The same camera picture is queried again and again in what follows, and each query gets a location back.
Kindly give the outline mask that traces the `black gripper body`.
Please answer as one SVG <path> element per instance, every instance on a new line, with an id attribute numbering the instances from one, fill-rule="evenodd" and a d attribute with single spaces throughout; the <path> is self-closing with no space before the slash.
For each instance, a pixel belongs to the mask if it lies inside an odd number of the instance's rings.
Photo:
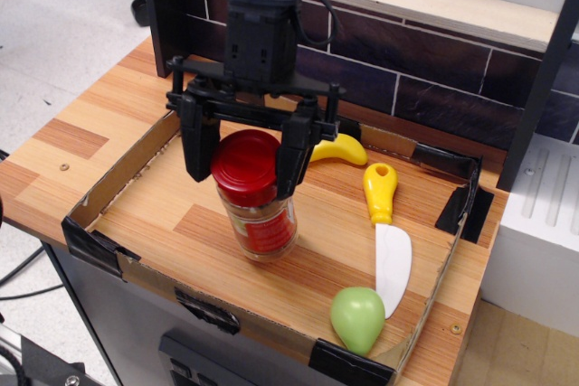
<path id="1" fill-rule="evenodd" d="M 335 139 L 341 88 L 295 71 L 302 35 L 296 5 L 232 6 L 223 62 L 168 61 L 168 108 L 198 138 L 224 119 L 278 130 L 289 141 Z"/>

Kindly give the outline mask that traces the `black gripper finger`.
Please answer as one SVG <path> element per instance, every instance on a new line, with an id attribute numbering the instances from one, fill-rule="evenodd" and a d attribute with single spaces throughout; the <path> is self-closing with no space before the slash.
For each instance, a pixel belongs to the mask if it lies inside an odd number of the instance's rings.
<path id="1" fill-rule="evenodd" d="M 196 95 L 183 94 L 177 112 L 185 168 L 200 183 L 211 173 L 213 154 L 221 139 L 221 121 L 214 116 L 213 105 Z"/>
<path id="2" fill-rule="evenodd" d="M 291 197 L 303 181 L 313 147 L 321 140 L 317 104 L 299 103 L 281 124 L 281 144 L 276 155 L 277 199 Z"/>

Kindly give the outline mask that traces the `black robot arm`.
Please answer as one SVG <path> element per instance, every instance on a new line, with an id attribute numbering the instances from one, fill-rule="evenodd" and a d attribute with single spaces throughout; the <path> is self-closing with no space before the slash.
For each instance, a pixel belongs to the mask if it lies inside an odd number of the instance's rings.
<path id="1" fill-rule="evenodd" d="M 180 119 L 185 167 L 197 182 L 210 174 L 221 121 L 279 131 L 275 170 L 277 197 L 283 200 L 303 181 L 314 146 L 336 139 L 345 91 L 295 71 L 299 42 L 311 42 L 300 0 L 226 2 L 224 61 L 174 57 L 167 64 L 173 73 L 167 106 Z"/>

